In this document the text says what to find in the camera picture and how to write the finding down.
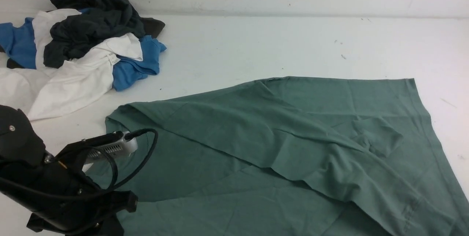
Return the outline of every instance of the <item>black cable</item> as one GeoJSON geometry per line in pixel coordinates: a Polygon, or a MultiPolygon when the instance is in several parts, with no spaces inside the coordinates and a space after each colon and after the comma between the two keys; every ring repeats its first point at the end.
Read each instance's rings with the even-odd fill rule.
{"type": "Polygon", "coordinates": [[[5,178],[2,178],[0,177],[0,182],[3,182],[5,184],[8,184],[10,186],[13,186],[17,189],[23,189],[24,191],[28,191],[30,193],[33,193],[33,194],[37,194],[39,196],[44,196],[45,198],[49,198],[49,199],[60,199],[60,200],[64,200],[64,201],[76,201],[76,200],[90,200],[90,199],[94,199],[98,196],[102,196],[102,195],[105,195],[109,192],[112,192],[116,189],[118,189],[119,187],[123,186],[124,184],[126,184],[130,179],[132,179],[144,166],[145,164],[147,163],[147,161],[149,160],[149,158],[151,157],[151,154],[153,154],[155,148],[156,148],[156,142],[158,141],[158,132],[155,130],[155,129],[141,129],[141,130],[137,130],[135,132],[131,132],[131,133],[128,133],[130,134],[129,137],[132,136],[133,137],[137,137],[137,136],[140,136],[142,134],[145,134],[145,133],[148,133],[148,132],[152,132],[154,133],[155,137],[153,139],[153,142],[151,143],[151,146],[148,150],[148,153],[147,155],[145,156],[145,158],[142,160],[142,162],[140,163],[139,166],[137,166],[137,168],[129,174],[129,176],[127,176],[126,178],[124,178],[122,181],[120,181],[119,183],[115,184],[114,186],[111,186],[107,189],[104,189],[102,191],[99,191],[99,192],[96,192],[94,194],[91,194],[91,195],[83,195],[83,196],[62,196],[62,195],[53,195],[53,194],[49,194],[49,193],[44,193],[42,191],[38,191],[38,190],[35,190],[35,189],[31,189],[27,186],[23,186],[23,185],[20,185],[18,183],[15,183],[13,181],[10,181],[8,179],[5,179],[5,178]]]}
{"type": "Polygon", "coordinates": [[[116,161],[114,160],[114,158],[112,156],[109,155],[109,153],[105,149],[99,149],[99,148],[96,148],[96,147],[93,147],[93,146],[84,146],[84,147],[80,148],[80,150],[72,150],[72,151],[67,151],[67,152],[64,152],[63,154],[60,154],[60,156],[57,156],[55,158],[55,161],[60,161],[67,154],[72,154],[72,153],[78,152],[78,151],[79,152],[84,152],[84,151],[88,151],[88,150],[94,150],[94,151],[99,152],[109,162],[109,164],[111,165],[111,170],[112,170],[112,179],[111,179],[111,183],[109,184],[109,186],[107,188],[110,188],[110,187],[114,186],[114,184],[116,184],[116,182],[117,182],[117,178],[119,176],[119,171],[117,169],[116,161]]]}

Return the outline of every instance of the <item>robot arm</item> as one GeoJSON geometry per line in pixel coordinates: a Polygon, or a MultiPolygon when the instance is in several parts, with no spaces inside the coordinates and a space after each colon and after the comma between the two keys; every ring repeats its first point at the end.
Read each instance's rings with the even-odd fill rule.
{"type": "Polygon", "coordinates": [[[0,106],[0,191],[32,211],[27,227],[35,232],[45,229],[70,236],[123,236],[124,229],[115,213],[136,211],[137,196],[131,191],[114,190],[144,166],[157,139],[153,129],[125,135],[116,132],[69,144],[54,157],[21,110],[0,106]],[[90,149],[106,154],[96,147],[146,132],[155,134],[149,153],[118,184],[101,189],[82,171],[90,149]]]}

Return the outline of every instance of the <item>fabric fold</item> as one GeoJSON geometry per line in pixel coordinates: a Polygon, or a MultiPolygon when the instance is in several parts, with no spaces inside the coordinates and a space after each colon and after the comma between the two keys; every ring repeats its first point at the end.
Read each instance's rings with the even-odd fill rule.
{"type": "MultiPolygon", "coordinates": [[[[154,156],[122,187],[141,198],[136,213],[119,214],[131,234],[469,231],[469,203],[413,80],[265,79],[128,104],[106,124],[108,132],[159,131],[154,156]]],[[[137,141],[119,175],[141,162],[152,136],[137,141]]],[[[111,178],[104,162],[87,174],[102,186],[111,178]]]]}
{"type": "Polygon", "coordinates": [[[31,121],[59,117],[98,100],[112,88],[117,55],[142,57],[133,34],[110,38],[83,58],[66,61],[59,69],[0,69],[1,104],[22,109],[31,121]]]}
{"type": "Polygon", "coordinates": [[[45,46],[52,42],[51,28],[57,22],[61,22],[69,16],[79,15],[76,9],[58,9],[51,12],[39,11],[32,20],[34,29],[34,43],[36,44],[36,69],[52,75],[56,69],[44,65],[45,46]]]}
{"type": "Polygon", "coordinates": [[[52,40],[44,49],[44,65],[59,68],[64,61],[81,58],[105,39],[132,33],[145,35],[139,13],[129,0],[51,0],[57,9],[89,8],[50,28],[52,40]]]}
{"type": "Polygon", "coordinates": [[[449,234],[454,222],[451,216],[428,204],[367,149],[287,105],[264,84],[257,82],[208,103],[186,103],[161,121],[162,127],[258,167],[271,168],[291,181],[303,180],[333,199],[352,201],[394,236],[409,231],[413,236],[427,235],[428,231],[412,221],[419,208],[435,214],[437,235],[449,234]],[[218,121],[230,123],[220,125],[218,121]]]}

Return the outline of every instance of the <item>white fabric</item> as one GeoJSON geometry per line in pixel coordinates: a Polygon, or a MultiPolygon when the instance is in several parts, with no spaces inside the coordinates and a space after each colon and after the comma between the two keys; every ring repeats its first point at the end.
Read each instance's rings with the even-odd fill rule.
{"type": "Polygon", "coordinates": [[[70,114],[98,100],[112,88],[117,55],[142,58],[134,34],[110,38],[80,59],[59,69],[0,68],[0,104],[22,109],[30,121],[70,114]]]}

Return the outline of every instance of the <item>stain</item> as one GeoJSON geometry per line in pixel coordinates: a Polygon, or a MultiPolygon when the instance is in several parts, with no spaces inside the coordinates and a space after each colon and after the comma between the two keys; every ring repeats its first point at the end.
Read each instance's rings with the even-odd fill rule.
{"type": "Polygon", "coordinates": [[[414,2],[414,0],[410,0],[409,2],[409,6],[407,7],[407,9],[410,9],[410,7],[412,6],[412,3],[414,2]]]}
{"type": "Polygon", "coordinates": [[[446,99],[443,99],[442,97],[441,97],[440,99],[441,99],[443,102],[445,102],[446,104],[449,104],[449,105],[453,106],[453,107],[456,108],[456,109],[458,108],[458,107],[456,107],[455,105],[449,103],[446,99]]]}

